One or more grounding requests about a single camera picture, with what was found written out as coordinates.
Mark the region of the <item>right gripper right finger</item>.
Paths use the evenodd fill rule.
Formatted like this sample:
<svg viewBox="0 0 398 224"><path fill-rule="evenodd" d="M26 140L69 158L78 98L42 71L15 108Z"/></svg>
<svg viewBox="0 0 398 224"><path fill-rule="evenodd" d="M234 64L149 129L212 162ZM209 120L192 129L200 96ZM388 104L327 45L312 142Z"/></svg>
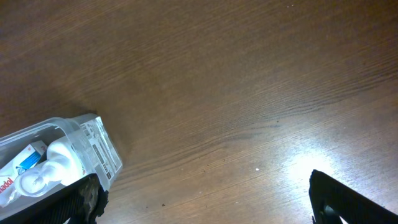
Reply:
<svg viewBox="0 0 398 224"><path fill-rule="evenodd" d="M313 170L308 191L316 224L397 223L397 215L329 175Z"/></svg>

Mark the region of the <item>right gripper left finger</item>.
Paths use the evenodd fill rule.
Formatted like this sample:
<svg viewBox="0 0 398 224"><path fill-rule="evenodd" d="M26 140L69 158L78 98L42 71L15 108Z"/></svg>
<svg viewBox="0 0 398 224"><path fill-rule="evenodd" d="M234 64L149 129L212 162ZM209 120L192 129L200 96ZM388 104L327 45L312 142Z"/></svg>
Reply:
<svg viewBox="0 0 398 224"><path fill-rule="evenodd" d="M96 224L104 213L109 192L90 174L1 221L1 224Z"/></svg>

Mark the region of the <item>white spray bottle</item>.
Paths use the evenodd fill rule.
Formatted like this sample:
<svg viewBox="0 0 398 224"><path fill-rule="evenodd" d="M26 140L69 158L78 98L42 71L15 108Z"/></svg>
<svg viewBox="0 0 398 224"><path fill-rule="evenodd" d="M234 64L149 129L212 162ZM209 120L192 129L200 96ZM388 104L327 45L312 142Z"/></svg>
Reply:
<svg viewBox="0 0 398 224"><path fill-rule="evenodd" d="M19 175L16 191L27 197L40 197L57 185L69 186L82 179L87 171L68 138L52 142L46 160Z"/></svg>

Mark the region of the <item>white Panadol box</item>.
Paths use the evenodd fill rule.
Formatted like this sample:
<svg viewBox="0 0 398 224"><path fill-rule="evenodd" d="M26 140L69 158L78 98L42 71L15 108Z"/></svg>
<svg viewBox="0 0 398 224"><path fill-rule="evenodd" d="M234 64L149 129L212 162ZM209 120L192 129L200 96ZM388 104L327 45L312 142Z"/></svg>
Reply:
<svg viewBox="0 0 398 224"><path fill-rule="evenodd" d="M1 208L19 197L15 189L16 178L34 167L46 150L47 145L43 141L30 143L1 168Z"/></svg>

